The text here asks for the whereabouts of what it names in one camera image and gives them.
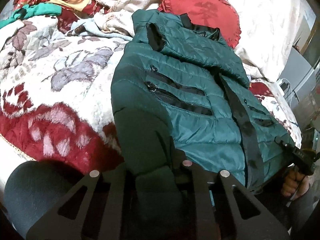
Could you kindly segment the person's right hand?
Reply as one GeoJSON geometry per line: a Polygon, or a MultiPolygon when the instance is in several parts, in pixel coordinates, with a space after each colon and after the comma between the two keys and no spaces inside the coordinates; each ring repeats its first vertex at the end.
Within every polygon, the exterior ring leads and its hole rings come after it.
{"type": "Polygon", "coordinates": [[[306,194],[309,189],[309,177],[301,174],[293,169],[289,170],[281,193],[284,197],[293,198],[293,200],[306,194]]]}

